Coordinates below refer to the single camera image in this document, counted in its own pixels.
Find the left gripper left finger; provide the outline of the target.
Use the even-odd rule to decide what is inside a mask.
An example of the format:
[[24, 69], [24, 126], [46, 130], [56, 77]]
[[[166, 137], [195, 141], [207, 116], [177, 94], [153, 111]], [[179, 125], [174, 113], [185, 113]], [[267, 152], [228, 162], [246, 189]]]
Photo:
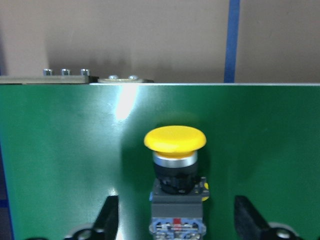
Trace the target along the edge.
[[73, 230], [64, 240], [115, 240], [119, 228], [119, 196], [105, 199], [94, 223]]

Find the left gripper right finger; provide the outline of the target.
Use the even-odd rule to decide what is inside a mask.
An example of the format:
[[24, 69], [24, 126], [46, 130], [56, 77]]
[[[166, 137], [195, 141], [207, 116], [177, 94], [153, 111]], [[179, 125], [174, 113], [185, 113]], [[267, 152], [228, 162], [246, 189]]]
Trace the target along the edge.
[[300, 240], [290, 226], [269, 223], [244, 195], [234, 197], [234, 227], [241, 240]]

